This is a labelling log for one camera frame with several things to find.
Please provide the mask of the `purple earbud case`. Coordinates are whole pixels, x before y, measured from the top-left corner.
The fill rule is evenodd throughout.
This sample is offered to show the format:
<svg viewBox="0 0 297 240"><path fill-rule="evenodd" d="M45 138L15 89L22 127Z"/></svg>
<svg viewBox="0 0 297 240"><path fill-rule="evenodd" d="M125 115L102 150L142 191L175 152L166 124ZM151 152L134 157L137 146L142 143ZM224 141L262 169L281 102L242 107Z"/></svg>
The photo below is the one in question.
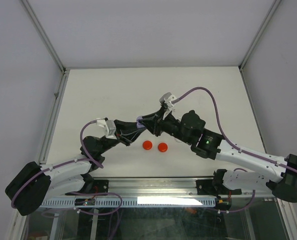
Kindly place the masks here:
<svg viewBox="0 0 297 240"><path fill-rule="evenodd" d="M141 123L143 117L142 116L139 116L136 118L136 127L138 129L145 129L146 127Z"/></svg>

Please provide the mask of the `orange earbud case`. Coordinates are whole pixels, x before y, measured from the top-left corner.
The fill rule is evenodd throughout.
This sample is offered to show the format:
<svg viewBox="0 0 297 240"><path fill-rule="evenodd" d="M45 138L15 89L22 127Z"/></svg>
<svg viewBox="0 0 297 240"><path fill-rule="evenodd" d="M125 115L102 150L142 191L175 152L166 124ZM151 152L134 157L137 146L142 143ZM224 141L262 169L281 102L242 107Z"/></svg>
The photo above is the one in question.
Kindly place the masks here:
<svg viewBox="0 0 297 240"><path fill-rule="evenodd" d="M142 143L142 147L144 150L151 150L152 147L153 147L153 143L150 141L150 140L145 140L143 143Z"/></svg>
<svg viewBox="0 0 297 240"><path fill-rule="evenodd" d="M161 153L165 153L168 150L168 145L165 142L161 142L157 148Z"/></svg>

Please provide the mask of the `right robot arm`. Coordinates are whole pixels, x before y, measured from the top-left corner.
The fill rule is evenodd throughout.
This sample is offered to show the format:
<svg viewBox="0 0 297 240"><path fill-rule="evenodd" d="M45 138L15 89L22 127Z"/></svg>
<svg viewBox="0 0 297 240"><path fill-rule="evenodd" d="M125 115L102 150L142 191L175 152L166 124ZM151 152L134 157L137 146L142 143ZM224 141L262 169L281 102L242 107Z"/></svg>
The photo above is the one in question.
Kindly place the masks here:
<svg viewBox="0 0 297 240"><path fill-rule="evenodd" d="M218 169L212 181L216 193L237 189L260 190L271 192L283 201L297 203L297 155L269 155L231 143L223 135L206 129L205 121L194 110L176 119L160 109L138 117L136 121L157 137L167 133L188 144L191 151L201 158L229 162L249 170L233 173Z"/></svg>

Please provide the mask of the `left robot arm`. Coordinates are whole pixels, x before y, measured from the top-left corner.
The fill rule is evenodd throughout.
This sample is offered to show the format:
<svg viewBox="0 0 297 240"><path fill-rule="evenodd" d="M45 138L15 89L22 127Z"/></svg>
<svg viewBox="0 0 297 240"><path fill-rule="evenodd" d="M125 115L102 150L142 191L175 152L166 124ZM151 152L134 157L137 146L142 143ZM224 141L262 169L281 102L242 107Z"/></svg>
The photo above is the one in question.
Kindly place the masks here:
<svg viewBox="0 0 297 240"><path fill-rule="evenodd" d="M118 144L130 146L146 127L138 117L135 122L97 118L80 131L81 158L41 166L27 163L6 187L11 207L22 216L37 210L53 197L65 194L91 194L94 179L91 172L102 169L103 154Z"/></svg>

